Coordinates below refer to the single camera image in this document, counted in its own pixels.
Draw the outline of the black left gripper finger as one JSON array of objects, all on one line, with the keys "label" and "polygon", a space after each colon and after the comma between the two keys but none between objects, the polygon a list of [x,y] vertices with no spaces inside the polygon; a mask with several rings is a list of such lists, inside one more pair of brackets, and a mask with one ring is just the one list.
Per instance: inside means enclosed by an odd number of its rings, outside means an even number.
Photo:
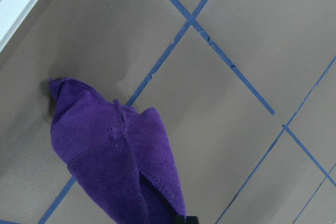
[{"label": "black left gripper finger", "polygon": [[198,224],[197,216],[175,216],[175,224]]}]

